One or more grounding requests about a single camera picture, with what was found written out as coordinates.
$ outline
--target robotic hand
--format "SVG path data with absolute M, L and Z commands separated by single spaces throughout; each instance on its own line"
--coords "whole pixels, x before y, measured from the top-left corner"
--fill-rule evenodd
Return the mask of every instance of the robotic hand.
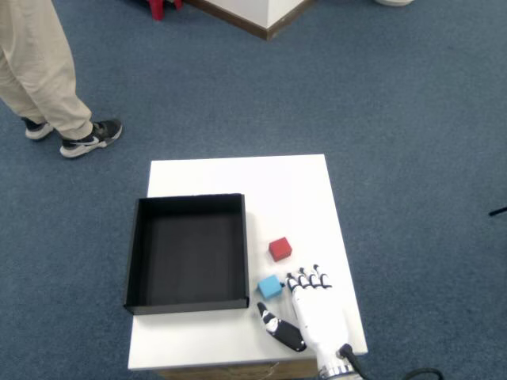
M 311 272 L 301 268 L 287 274 L 292 305 L 299 330 L 271 314 L 262 302 L 257 304 L 268 333 L 295 351 L 306 346 L 317 355 L 321 379 L 361 380 L 361 370 L 348 344 L 349 332 L 340 307 L 339 295 L 318 265 Z

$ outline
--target person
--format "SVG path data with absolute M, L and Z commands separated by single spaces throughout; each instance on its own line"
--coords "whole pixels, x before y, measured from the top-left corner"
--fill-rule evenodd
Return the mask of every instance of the person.
M 383 6 L 408 6 L 414 0 L 375 0 Z
M 51 0 L 0 1 L 0 98 L 41 140 L 53 129 L 76 158 L 120 137 L 119 120 L 90 121 L 77 97 L 71 50 Z

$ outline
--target robot wrist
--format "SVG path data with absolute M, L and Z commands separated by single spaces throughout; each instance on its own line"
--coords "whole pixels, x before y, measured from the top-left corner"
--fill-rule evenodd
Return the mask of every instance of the robot wrist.
M 318 372 L 318 378 L 319 380 L 362 380 L 351 364 L 334 367 L 323 366 Z

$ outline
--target white shoe sole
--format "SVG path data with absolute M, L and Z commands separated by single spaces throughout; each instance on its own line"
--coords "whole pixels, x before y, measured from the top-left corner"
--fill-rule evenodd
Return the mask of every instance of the white shoe sole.
M 76 158 L 82 156 L 83 154 L 87 154 L 97 148 L 106 148 L 108 145 L 112 144 L 116 139 L 120 137 L 123 128 L 124 128 L 123 125 L 120 125 L 120 130 L 118 131 L 118 133 L 116 133 L 112 138 L 110 138 L 107 141 L 105 140 L 100 141 L 98 144 L 94 145 L 80 145 L 74 149 L 65 149 L 63 146 L 61 146 L 60 153 L 65 158 Z
M 25 136 L 31 140 L 41 140 L 53 131 L 50 123 L 46 123 L 39 131 L 25 130 Z
M 375 0 L 383 6 L 408 6 L 414 0 Z

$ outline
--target black sneaker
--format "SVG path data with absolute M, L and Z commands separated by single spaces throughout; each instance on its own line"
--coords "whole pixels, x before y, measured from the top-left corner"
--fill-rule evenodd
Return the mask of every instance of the black sneaker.
M 43 123 L 37 124 L 33 123 L 26 117 L 21 117 L 21 120 L 23 120 L 26 125 L 25 136 L 31 140 L 42 140 L 53 130 L 53 127 L 45 121 Z
M 92 133 L 84 139 L 62 139 L 60 153 L 66 158 L 76 158 L 96 148 L 106 148 L 107 145 L 120 137 L 121 130 L 121 122 L 116 119 L 93 123 Z

